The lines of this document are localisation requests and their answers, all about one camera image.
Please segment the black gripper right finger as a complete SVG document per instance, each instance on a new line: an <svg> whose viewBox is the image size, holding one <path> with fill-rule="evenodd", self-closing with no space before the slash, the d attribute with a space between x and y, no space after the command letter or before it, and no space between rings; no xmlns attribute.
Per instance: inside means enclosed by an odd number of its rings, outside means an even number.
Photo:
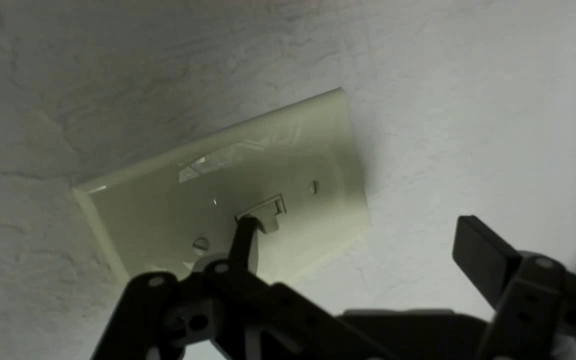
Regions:
<svg viewBox="0 0 576 360"><path fill-rule="evenodd" d="M576 342L576 273L511 246L478 215L456 219L453 259L494 308L476 360L554 360L558 335Z"/></svg>

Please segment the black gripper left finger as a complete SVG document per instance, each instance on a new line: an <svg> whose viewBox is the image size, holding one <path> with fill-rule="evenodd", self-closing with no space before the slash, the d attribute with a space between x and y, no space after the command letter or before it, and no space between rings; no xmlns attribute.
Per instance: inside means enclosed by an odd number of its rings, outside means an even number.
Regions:
<svg viewBox="0 0 576 360"><path fill-rule="evenodd" d="M184 360L210 342L229 360L395 360L372 335L335 318L287 283L250 270L254 215L236 222L227 257L189 277L146 272L124 287L92 360Z"/></svg>

